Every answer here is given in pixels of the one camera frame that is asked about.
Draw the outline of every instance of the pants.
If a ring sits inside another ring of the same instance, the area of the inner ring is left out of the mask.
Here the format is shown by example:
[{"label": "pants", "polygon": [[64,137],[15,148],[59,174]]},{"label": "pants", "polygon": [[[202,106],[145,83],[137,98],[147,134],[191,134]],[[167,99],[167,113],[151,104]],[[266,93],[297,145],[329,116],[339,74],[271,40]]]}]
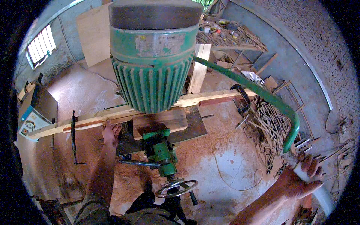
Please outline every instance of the pants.
[{"label": "pants", "polygon": [[186,223],[186,217],[180,204],[180,197],[165,198],[165,202],[161,205],[154,204],[155,195],[152,190],[146,190],[131,205],[125,214],[137,212],[146,208],[159,208],[170,213],[169,220],[174,220],[175,216]]}]

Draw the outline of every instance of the green handle bar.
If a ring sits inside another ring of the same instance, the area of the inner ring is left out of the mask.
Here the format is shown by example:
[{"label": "green handle bar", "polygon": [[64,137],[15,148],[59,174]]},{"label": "green handle bar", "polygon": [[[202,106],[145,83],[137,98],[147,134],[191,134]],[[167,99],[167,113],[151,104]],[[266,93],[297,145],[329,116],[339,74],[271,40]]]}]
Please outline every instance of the green handle bar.
[{"label": "green handle bar", "polygon": [[291,121],[291,128],[284,140],[284,149],[283,153],[287,153],[290,151],[291,145],[294,143],[297,133],[299,132],[300,122],[298,114],[289,106],[287,105],[280,97],[271,94],[270,92],[266,91],[262,87],[258,86],[254,82],[248,80],[243,76],[239,76],[238,74],[225,69],[219,65],[206,61],[202,58],[194,56],[194,61],[201,63],[207,67],[210,67],[225,76],[233,79],[234,81],[238,82],[239,84],[247,87],[248,89],[252,90],[253,92],[257,93],[261,98],[265,101],[269,102],[271,105],[278,108],[285,116],[287,116]]}]

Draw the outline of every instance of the brick wall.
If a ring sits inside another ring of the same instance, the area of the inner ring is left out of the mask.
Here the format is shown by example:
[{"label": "brick wall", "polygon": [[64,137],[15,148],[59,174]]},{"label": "brick wall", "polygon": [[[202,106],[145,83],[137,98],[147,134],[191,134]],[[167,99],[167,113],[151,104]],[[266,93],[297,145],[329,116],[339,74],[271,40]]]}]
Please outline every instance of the brick wall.
[{"label": "brick wall", "polygon": [[340,116],[354,122],[352,136],[359,136],[359,84],[340,30],[318,1],[251,0],[284,23],[320,65],[336,100]]}]

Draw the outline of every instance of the sawdust-covered floor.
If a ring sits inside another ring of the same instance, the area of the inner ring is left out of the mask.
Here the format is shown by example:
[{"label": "sawdust-covered floor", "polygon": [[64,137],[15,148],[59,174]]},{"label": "sawdust-covered floor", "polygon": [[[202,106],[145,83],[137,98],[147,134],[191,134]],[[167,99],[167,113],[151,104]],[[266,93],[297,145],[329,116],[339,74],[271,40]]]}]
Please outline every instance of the sawdust-covered floor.
[{"label": "sawdust-covered floor", "polygon": [[[74,65],[59,74],[47,86],[49,92],[59,102],[58,120],[94,113],[103,108],[124,103],[115,94],[116,82],[110,59],[94,65],[88,70]],[[234,84],[231,79],[218,74],[208,73],[202,86],[202,92],[229,89]],[[179,178],[198,180],[199,185],[194,191],[199,204],[193,206],[188,194],[183,195],[182,206],[189,219],[195,219],[199,224],[227,224],[244,207],[263,194],[276,179],[274,174],[266,175],[260,165],[256,149],[242,129],[235,131],[228,139],[217,140],[226,136],[241,120],[233,102],[219,103],[198,107],[202,116],[214,114],[214,117],[204,119],[208,134],[197,139],[184,141],[176,149],[179,163],[176,165]],[[85,194],[91,168],[100,154],[102,142],[102,127],[76,132],[77,160],[88,165],[74,165],[70,133],[56,134],[54,149],[50,147],[51,137],[44,137],[38,143],[18,137],[18,147],[24,169],[24,182],[31,195],[44,200],[77,199]],[[133,159],[145,160],[143,153],[133,155]],[[274,163],[277,171],[279,162]],[[262,181],[259,182],[262,169]],[[154,190],[164,183],[157,170],[149,168],[116,164],[114,189],[110,213],[120,215],[130,207],[137,196],[142,193],[141,177],[149,174],[153,180]],[[163,199],[156,199],[160,204]],[[279,225],[292,220],[299,202],[287,202],[273,213],[264,224]],[[76,214],[78,207],[67,208],[70,220]]]}]

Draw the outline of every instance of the hand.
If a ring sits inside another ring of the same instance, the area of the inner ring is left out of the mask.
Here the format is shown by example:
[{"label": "hand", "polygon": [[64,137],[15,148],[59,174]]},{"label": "hand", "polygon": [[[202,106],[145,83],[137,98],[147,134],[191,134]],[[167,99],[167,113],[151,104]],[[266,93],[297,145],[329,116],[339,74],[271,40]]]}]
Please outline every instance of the hand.
[{"label": "hand", "polygon": [[323,168],[318,165],[318,160],[313,159],[312,155],[305,157],[305,153],[300,153],[298,158],[299,161],[302,161],[301,169],[307,172],[309,177],[315,176],[318,180],[306,184],[295,174],[290,166],[287,166],[276,183],[269,189],[284,197],[285,200],[301,199],[314,192],[323,184],[320,180],[323,178],[324,172]]},{"label": "hand", "polygon": [[120,131],[121,131],[121,123],[112,127],[110,120],[107,120],[106,127],[102,132],[104,143],[112,148],[116,148],[117,144],[119,143],[117,137],[119,136]]}]

